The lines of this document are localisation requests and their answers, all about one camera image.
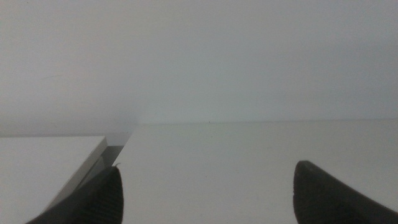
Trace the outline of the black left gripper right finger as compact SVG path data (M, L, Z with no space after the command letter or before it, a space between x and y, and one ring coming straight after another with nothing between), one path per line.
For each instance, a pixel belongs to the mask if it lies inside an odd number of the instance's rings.
M294 171L293 207L298 223L397 224L397 212L368 198L310 161Z

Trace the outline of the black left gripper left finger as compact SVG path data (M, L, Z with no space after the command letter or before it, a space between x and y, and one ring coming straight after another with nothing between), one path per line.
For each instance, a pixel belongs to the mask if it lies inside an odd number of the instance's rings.
M123 213L121 174L112 166L28 224L122 224Z

